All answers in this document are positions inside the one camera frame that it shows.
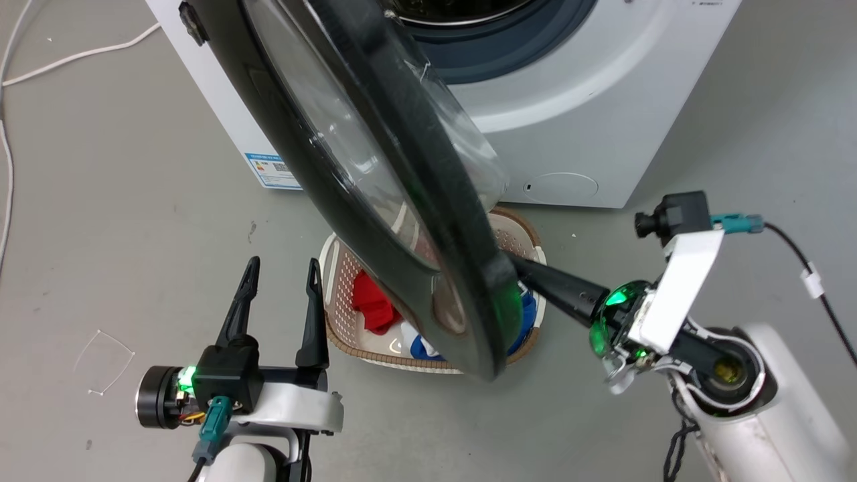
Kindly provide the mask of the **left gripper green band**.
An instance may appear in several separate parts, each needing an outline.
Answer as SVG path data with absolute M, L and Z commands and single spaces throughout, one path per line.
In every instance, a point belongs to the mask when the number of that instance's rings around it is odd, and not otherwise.
M 259 287 L 260 257 L 248 260 L 226 319 L 215 342 L 227 347 L 248 335 L 249 309 Z M 256 424 L 293 430 L 330 429 L 330 391 L 327 372 L 329 351 L 321 267 L 312 258 L 306 282 L 308 307 L 297 368 L 261 368 L 264 384 L 254 410 L 234 408 L 234 424 Z M 196 399 L 190 382 L 196 367 L 153 366 L 141 379 L 135 398 L 135 415 L 146 428 L 174 430 L 202 425 L 207 402 Z

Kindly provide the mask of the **beige perforated laundry basket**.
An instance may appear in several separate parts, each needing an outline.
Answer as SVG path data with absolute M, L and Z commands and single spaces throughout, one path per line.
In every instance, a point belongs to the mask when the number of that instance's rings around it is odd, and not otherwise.
M 496 207 L 489 213 L 489 223 L 502 250 L 547 263 L 538 232 L 524 217 L 506 208 Z M 319 254 L 323 281 L 327 336 L 344 354 L 370 364 L 408 372 L 459 375 L 447 361 L 413 359 L 403 344 L 399 327 L 383 335 L 374 335 L 364 327 L 364 317 L 352 307 L 355 278 L 362 266 L 351 250 L 331 234 Z

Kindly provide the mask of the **black round washing machine door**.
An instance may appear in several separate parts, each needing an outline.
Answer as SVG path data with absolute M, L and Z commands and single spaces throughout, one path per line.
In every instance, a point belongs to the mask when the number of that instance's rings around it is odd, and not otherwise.
M 181 0 L 303 191 L 442 357 L 492 381 L 520 329 L 489 212 L 509 178 L 378 0 Z

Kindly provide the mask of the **white front-load washing machine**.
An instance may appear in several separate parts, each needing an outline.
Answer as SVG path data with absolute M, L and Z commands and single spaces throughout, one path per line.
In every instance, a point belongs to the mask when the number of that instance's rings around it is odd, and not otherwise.
M 742 0 L 378 0 L 505 163 L 509 204 L 622 208 Z

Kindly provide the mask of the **red garment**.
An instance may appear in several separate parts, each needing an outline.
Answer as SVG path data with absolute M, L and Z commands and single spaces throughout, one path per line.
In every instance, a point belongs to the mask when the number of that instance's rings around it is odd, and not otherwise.
M 353 282 L 352 308 L 364 316 L 364 329 L 374 335 L 385 335 L 401 320 L 398 309 L 365 271 Z

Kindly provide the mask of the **blue white energy label sticker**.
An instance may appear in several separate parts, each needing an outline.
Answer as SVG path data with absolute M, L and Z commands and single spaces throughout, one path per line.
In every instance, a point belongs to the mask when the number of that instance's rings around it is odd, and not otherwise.
M 287 164 L 278 155 L 245 153 L 244 156 L 263 187 L 281 190 L 302 189 Z

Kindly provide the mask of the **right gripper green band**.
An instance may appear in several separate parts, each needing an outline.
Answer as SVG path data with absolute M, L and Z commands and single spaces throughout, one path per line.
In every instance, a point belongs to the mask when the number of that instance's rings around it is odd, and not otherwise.
M 579 323 L 592 323 L 589 344 L 606 372 L 606 387 L 623 394 L 637 375 L 666 370 L 670 359 L 629 338 L 646 296 L 660 281 L 633 280 L 610 291 L 553 266 L 508 253 L 518 280 L 533 293 Z

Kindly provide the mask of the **blue garment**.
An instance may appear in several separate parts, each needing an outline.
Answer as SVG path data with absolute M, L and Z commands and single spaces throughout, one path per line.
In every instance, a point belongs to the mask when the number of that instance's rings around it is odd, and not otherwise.
M 531 292 L 523 292 L 522 294 L 522 306 L 523 306 L 523 315 L 522 315 L 522 325 L 520 332 L 518 333 L 517 339 L 512 344 L 512 346 L 508 349 L 508 356 L 512 356 L 518 348 L 521 347 L 523 342 L 526 341 L 527 336 L 530 333 L 530 330 L 533 329 L 535 320 L 536 320 L 536 312 L 538 312 L 538 302 L 536 302 L 533 294 Z

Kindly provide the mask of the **white garment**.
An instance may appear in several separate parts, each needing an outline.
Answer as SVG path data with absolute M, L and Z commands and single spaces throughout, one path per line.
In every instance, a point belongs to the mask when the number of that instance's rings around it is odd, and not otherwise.
M 416 327 L 410 323 L 410 321 L 403 320 L 398 324 L 398 326 L 401 334 L 399 345 L 401 345 L 403 354 L 409 355 L 411 359 L 441 362 L 445 360 L 437 349 L 435 349 L 427 339 L 420 335 L 416 330 Z

